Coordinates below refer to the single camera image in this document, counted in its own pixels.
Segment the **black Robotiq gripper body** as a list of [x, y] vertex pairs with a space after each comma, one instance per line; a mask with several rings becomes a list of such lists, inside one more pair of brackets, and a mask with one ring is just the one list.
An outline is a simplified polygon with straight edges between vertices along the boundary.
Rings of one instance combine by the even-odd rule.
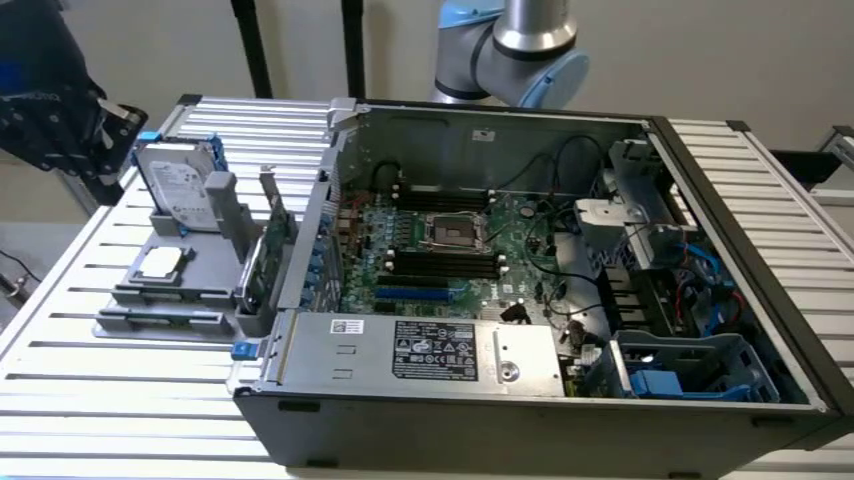
[[57, 3], [4, 1], [1, 149], [48, 171], [48, 153], [104, 147], [103, 97]]

